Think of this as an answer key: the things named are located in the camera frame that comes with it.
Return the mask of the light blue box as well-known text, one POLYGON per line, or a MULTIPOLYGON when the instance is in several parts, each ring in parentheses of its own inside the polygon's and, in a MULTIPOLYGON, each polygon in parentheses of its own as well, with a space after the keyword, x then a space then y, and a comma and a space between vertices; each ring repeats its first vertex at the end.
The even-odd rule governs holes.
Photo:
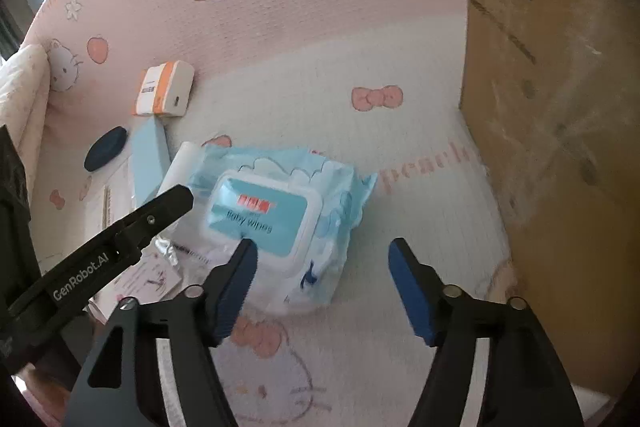
POLYGON ((134 208, 156 196, 170 163, 162 122, 157 117, 145 118, 131 137, 130 173, 134 208))

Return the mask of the orange white tissue pack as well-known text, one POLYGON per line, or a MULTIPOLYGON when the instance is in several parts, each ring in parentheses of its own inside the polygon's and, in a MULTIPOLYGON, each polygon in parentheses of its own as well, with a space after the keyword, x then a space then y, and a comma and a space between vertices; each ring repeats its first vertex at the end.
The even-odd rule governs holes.
POLYGON ((186 115, 194 76, 194 67, 185 61, 171 61, 145 69, 134 103, 134 115, 186 115))

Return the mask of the baby wipes pack blue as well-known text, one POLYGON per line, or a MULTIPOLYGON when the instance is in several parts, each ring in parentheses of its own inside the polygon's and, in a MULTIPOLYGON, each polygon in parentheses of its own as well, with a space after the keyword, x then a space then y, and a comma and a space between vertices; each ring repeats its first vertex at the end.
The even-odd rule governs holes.
POLYGON ((241 239, 253 241, 257 271, 247 301, 262 313, 329 306, 376 174, 360 176, 308 148, 202 147, 186 186, 193 208, 161 236, 203 254, 212 270, 241 239))

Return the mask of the white card sleeve left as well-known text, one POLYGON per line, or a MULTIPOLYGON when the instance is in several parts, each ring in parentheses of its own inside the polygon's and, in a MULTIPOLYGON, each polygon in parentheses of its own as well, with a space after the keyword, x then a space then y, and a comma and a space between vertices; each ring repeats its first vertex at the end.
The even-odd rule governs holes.
POLYGON ((111 176, 85 199, 84 237, 92 239, 136 208, 131 160, 126 158, 111 176))

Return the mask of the floral card in sleeve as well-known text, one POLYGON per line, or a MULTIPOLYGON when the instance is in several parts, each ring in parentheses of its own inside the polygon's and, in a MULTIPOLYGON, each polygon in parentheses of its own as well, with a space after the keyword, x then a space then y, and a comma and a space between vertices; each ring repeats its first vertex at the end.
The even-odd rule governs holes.
POLYGON ((91 299, 89 309, 105 323, 120 300, 134 297, 145 305, 175 297, 184 288, 203 283, 212 268, 213 262, 203 254, 156 236, 135 265, 91 299))

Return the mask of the white paper roll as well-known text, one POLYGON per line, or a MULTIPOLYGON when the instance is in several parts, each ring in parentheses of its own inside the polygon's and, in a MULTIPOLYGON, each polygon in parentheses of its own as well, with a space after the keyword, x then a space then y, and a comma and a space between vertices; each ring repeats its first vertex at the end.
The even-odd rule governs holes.
POLYGON ((157 196, 167 192, 175 185, 187 186, 194 171, 201 164, 203 152, 201 145, 183 142, 169 165, 166 176, 157 191, 157 196))

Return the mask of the dark navy oval case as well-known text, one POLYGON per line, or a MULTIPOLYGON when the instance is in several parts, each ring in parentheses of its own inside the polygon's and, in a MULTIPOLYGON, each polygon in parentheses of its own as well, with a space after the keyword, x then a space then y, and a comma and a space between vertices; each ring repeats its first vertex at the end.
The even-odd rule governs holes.
POLYGON ((128 139, 128 131, 118 126, 111 129, 96 140, 89 148, 84 167, 88 172, 95 172, 104 167, 124 149, 128 139))

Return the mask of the cream pillow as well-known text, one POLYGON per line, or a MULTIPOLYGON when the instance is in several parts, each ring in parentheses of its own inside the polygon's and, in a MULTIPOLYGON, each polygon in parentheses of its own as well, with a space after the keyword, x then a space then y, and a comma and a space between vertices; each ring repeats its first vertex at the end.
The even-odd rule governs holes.
POLYGON ((36 175, 50 92, 50 65, 40 44, 18 50, 1 66, 1 124, 29 178, 36 175))

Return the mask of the pink hello kitty bedsheet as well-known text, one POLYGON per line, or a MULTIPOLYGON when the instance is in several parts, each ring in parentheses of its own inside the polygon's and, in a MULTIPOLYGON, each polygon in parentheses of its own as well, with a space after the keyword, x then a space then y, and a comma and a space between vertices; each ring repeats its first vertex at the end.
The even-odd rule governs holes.
POLYGON ((329 306, 274 317, 251 306, 216 350, 244 426, 405 426, 434 351, 414 335, 388 269, 403 237, 469 294, 510 247, 460 107, 469 0, 46 0, 26 36, 51 57, 32 196, 37 255, 85 243, 85 199, 119 166, 84 167, 117 126, 136 131, 142 72, 195 69, 183 142, 308 148, 378 177, 329 306))

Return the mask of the brown cardboard box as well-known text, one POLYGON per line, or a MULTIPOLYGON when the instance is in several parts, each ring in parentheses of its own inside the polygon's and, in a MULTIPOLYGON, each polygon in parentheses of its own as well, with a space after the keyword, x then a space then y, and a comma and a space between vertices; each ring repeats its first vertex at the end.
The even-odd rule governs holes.
POLYGON ((573 383, 639 367, 639 0, 469 0, 460 107, 523 296, 573 383))

